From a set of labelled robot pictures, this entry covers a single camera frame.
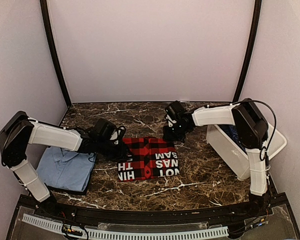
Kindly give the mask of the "red black plaid shirt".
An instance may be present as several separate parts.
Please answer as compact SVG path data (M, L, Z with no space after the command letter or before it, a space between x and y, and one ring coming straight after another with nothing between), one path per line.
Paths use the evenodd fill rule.
M131 155L117 164L119 182L152 180L180 174L177 150L173 142L161 138L124 138Z

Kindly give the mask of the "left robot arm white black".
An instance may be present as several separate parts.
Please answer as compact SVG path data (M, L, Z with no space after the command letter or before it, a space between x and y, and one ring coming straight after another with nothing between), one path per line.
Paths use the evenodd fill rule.
M47 147L58 147L80 154L98 154L110 160L122 160L131 154L124 143L126 127L100 118L90 128L61 127L39 121L22 110L16 112L0 130L0 158L3 167L13 172L17 181L41 203L41 210L50 218L57 218L60 206L48 186L39 177L33 164L39 160L34 154Z

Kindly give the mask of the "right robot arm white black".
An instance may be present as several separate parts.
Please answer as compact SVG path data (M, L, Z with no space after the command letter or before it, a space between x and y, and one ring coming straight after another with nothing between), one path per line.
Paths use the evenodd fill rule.
M245 98L226 105L206 105L187 110L176 100L164 109L167 125L163 128L163 139L168 142L184 142L186 134L192 132L195 127L235 126L238 140L245 148L249 162L250 194L264 196L269 185L268 150L274 135L268 134L268 121L257 104L258 100Z

